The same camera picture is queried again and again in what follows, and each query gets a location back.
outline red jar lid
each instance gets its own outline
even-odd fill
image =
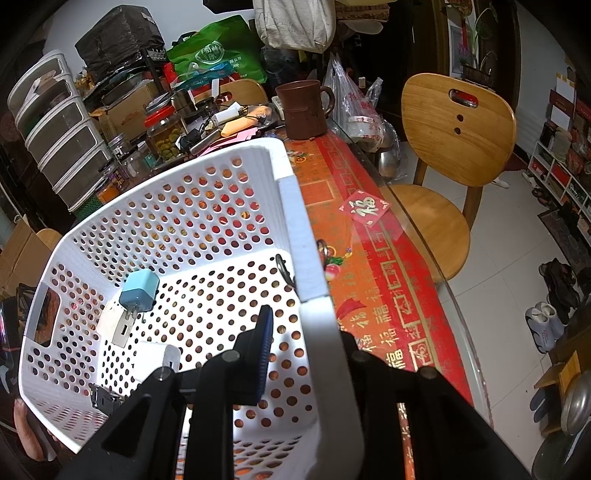
[[[152,115],[146,117],[146,120],[144,121],[144,127],[150,128],[151,126],[156,125],[162,119],[172,115],[174,112],[175,110],[172,105],[162,108],[161,110],[158,110],[152,113]]]

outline chair backrest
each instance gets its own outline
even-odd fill
[[[499,176],[517,134],[513,110],[496,93],[435,73],[404,85],[402,124],[423,162],[468,187]]]

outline black bag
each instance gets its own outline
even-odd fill
[[[96,82],[143,47],[164,48],[164,40],[147,8],[119,5],[76,42],[78,54]]]

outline white power adapter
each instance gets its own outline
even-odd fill
[[[133,375],[143,382],[159,367],[169,367],[178,372],[181,350],[167,343],[140,342],[134,358]]]

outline pink paper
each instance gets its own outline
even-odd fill
[[[258,130],[257,127],[248,128],[246,130],[242,130],[238,132],[236,135],[230,138],[226,138],[225,140],[213,144],[211,147],[208,147],[203,153],[199,156],[205,155],[207,153],[213,152],[218,148],[225,147],[226,145],[232,145],[238,142],[244,142],[245,140],[250,140],[254,135],[256,135],[256,131]]]

